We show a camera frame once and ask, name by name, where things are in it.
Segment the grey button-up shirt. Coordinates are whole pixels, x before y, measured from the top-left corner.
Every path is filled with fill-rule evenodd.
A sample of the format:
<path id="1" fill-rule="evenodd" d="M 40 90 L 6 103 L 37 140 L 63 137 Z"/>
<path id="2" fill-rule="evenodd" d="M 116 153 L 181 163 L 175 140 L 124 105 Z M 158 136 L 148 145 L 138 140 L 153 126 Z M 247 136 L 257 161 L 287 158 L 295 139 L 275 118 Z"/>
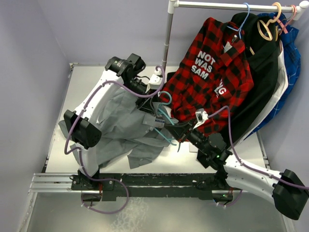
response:
<path id="1" fill-rule="evenodd" d="M 160 118 L 168 125 L 177 124 L 178 120 L 158 102 L 154 102 L 157 116 L 140 111 L 136 100 L 136 96 L 121 88 L 100 113 L 98 127 L 102 136 L 92 154 L 96 167 L 106 167 L 113 159 L 127 154 L 130 168 L 135 169 L 152 163 L 170 145 L 172 135 L 165 128 L 155 128 L 154 121 Z"/>

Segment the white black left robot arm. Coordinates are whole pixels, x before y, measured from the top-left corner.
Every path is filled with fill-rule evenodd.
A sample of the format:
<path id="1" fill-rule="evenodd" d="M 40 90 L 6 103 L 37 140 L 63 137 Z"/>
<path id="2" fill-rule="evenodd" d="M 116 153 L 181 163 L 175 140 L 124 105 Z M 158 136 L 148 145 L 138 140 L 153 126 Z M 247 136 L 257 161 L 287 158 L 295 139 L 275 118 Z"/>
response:
<path id="1" fill-rule="evenodd" d="M 84 101 L 74 111 L 64 113 L 64 121 L 68 130 L 68 137 L 64 146 L 66 155 L 78 152 L 79 171 L 84 175 L 82 183 L 88 189 L 95 189 L 99 185 L 99 165 L 95 155 L 96 145 L 101 139 L 98 118 L 114 93 L 122 88 L 131 95 L 138 97 L 136 107 L 147 118 L 156 117 L 154 109 L 142 110 L 142 107 L 156 96 L 165 82 L 165 77 L 159 78 L 160 85 L 154 92 L 150 92 L 137 75 L 146 67 L 142 58 L 131 54 L 127 59 L 112 57 L 105 65 L 101 78 L 90 91 Z"/>

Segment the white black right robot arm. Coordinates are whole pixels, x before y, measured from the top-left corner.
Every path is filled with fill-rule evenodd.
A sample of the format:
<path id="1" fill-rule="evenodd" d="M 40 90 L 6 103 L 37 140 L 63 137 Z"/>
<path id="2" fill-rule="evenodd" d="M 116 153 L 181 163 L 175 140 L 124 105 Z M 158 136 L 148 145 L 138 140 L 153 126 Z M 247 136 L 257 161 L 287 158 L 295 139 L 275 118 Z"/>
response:
<path id="1" fill-rule="evenodd" d="M 168 124 L 165 129 L 178 142 L 189 141 L 198 149 L 199 162 L 217 171 L 214 182 L 218 188 L 230 186 L 247 191 L 272 203 L 284 216 L 292 220 L 300 218 L 309 200 L 309 188 L 295 172 L 288 169 L 279 172 L 245 161 L 226 148 L 220 133 L 206 136 L 191 122 Z"/>

